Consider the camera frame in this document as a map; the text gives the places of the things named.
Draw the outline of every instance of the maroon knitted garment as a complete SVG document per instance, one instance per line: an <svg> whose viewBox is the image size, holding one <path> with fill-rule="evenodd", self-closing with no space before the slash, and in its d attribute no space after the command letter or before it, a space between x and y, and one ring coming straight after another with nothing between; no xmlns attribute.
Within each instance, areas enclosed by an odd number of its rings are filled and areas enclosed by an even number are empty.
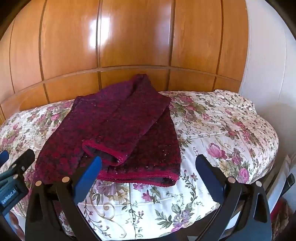
<svg viewBox="0 0 296 241"><path fill-rule="evenodd" d="M169 104L170 98L159 94L142 74L77 97L44 144L35 180L46 184L61 180L100 156L98 179L174 185L181 156Z"/></svg>

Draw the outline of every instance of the pink flower print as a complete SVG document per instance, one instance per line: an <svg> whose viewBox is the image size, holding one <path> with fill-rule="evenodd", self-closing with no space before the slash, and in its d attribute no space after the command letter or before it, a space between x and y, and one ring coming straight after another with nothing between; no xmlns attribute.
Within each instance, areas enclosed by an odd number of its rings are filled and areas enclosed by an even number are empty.
<svg viewBox="0 0 296 241"><path fill-rule="evenodd" d="M47 110L53 110L55 107L54 107L54 105L52 105L52 106L48 106L46 109Z"/></svg>
<svg viewBox="0 0 296 241"><path fill-rule="evenodd" d="M233 130L231 130L231 129L228 130L228 134L229 134L230 136L236 136L236 132L233 131Z"/></svg>
<svg viewBox="0 0 296 241"><path fill-rule="evenodd" d="M10 137L10 138L8 139L7 144L11 144L11 143L13 143L13 141L15 140L15 138L16 138L16 136L12 136L12 137Z"/></svg>
<svg viewBox="0 0 296 241"><path fill-rule="evenodd" d="M197 178L196 175L193 173L192 175L190 175L192 177L192 179L196 182Z"/></svg>
<svg viewBox="0 0 296 241"><path fill-rule="evenodd" d="M244 136L244 140L245 141L249 141L250 140L251 134L248 132L248 130L243 130L242 131L242 135Z"/></svg>
<svg viewBox="0 0 296 241"><path fill-rule="evenodd" d="M35 172L35 170L33 170L32 168L30 170L28 170L25 175L25 181L32 183L33 178L34 178L34 172Z"/></svg>
<svg viewBox="0 0 296 241"><path fill-rule="evenodd" d="M190 96L181 96L180 100L185 102L185 103L192 103L193 102L193 100L191 99Z"/></svg>
<svg viewBox="0 0 296 241"><path fill-rule="evenodd" d="M134 183L133 188L138 191L141 191L141 189L144 189L143 184L139 184L139 183Z"/></svg>
<svg viewBox="0 0 296 241"><path fill-rule="evenodd" d="M229 110L227 110L227 109L225 109L225 112L226 112L227 114L229 114L229 115L232 115L232 113L231 113Z"/></svg>
<svg viewBox="0 0 296 241"><path fill-rule="evenodd" d="M35 118L36 118L36 116L37 116L37 113L34 113L33 115L31 115L31 120L34 120Z"/></svg>
<svg viewBox="0 0 296 241"><path fill-rule="evenodd" d="M45 114L42 114L40 118L37 120L37 123L41 123L46 118Z"/></svg>
<svg viewBox="0 0 296 241"><path fill-rule="evenodd" d="M247 181L249 180L249 171L245 168L242 168L239 170L239 177L238 177L238 181L242 182L242 183L247 183Z"/></svg>
<svg viewBox="0 0 296 241"><path fill-rule="evenodd" d="M186 108L187 108L188 110L195 111L195 108L194 108L193 106L191 106L191 105L189 105L189 106L186 106Z"/></svg>
<svg viewBox="0 0 296 241"><path fill-rule="evenodd" d="M205 120L205 121L208 121L210 119L210 116L208 114L204 114L202 113L202 118Z"/></svg>
<svg viewBox="0 0 296 241"><path fill-rule="evenodd" d="M67 102L64 104L63 108L65 108L65 109L69 108L71 106L71 104L72 104L71 102Z"/></svg>
<svg viewBox="0 0 296 241"><path fill-rule="evenodd" d="M226 152L221 150L216 144L214 143L211 143L209 144L209 148L207 149L207 152L212 156L212 157L215 157L215 158L223 158L224 160L227 159L227 156L226 156Z"/></svg>
<svg viewBox="0 0 296 241"><path fill-rule="evenodd" d="M2 145L5 146L7 143L8 143L8 139L7 138L3 138Z"/></svg>
<svg viewBox="0 0 296 241"><path fill-rule="evenodd" d="M57 120L59 118L59 114L55 114L55 115L53 115L50 119L52 120L52 121L55 121L55 120Z"/></svg>
<svg viewBox="0 0 296 241"><path fill-rule="evenodd" d="M236 154L232 157L231 160L232 160L232 162L233 162L234 164L236 164L236 165L241 164L241 157L238 156L238 155L236 155Z"/></svg>
<svg viewBox="0 0 296 241"><path fill-rule="evenodd" d="M246 128L246 126L241 121L235 121L234 124L241 128Z"/></svg>
<svg viewBox="0 0 296 241"><path fill-rule="evenodd" d="M146 201L146 202L151 202L151 197L149 195L149 191L147 190L147 193L143 193L142 198Z"/></svg>

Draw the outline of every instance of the wooden headboard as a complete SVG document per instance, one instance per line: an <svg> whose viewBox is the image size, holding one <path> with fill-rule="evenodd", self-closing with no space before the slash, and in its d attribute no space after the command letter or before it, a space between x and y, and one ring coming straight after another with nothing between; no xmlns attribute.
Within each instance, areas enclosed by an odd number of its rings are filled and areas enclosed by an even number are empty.
<svg viewBox="0 0 296 241"><path fill-rule="evenodd" d="M245 0L31 0L0 40L0 124L137 73L237 92L247 45Z"/></svg>

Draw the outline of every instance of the floral bedspread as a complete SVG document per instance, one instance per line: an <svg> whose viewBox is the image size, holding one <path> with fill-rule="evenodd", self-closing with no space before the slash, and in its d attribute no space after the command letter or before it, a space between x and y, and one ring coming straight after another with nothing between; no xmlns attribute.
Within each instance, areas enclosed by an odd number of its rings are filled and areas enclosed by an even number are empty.
<svg viewBox="0 0 296 241"><path fill-rule="evenodd" d="M96 180L81 212L102 240L156 238L185 228L218 207L195 168L203 154L226 176L252 183L272 167L278 137L272 126L257 115L253 104L236 93L167 91L170 113L181 151L181 175L172 187ZM7 150L8 166L31 148L38 156L42 146L70 111L73 101L62 101L19 112L0 127L0 151ZM34 164L26 171L31 187ZM14 211L26 216L28 198ZM63 213L65 230L71 229Z"/></svg>

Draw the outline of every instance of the purple flower print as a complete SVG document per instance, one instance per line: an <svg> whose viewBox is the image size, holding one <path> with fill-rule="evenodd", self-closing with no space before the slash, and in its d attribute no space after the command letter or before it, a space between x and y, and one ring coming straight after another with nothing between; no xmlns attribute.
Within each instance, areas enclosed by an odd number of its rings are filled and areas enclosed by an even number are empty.
<svg viewBox="0 0 296 241"><path fill-rule="evenodd" d="M212 156L212 157L215 157L215 158L223 158L224 160L227 159L227 156L226 156L226 152L221 150L216 144L214 143L211 143L209 144L209 148L207 149L207 152Z"/></svg>
<svg viewBox="0 0 296 241"><path fill-rule="evenodd" d="M116 184L114 182L98 180L95 185L99 194L105 196L116 194Z"/></svg>
<svg viewBox="0 0 296 241"><path fill-rule="evenodd" d="M151 201L152 201L152 199L151 199L151 197L150 197L150 195L149 195L149 191L148 191L148 190L147 190L147 193L143 193L142 198L143 198L146 202L151 202Z"/></svg>
<svg viewBox="0 0 296 241"><path fill-rule="evenodd" d="M190 216L189 212L186 210L183 210L181 213L177 214L173 219L173 226L172 232L179 230L182 225L189 222Z"/></svg>

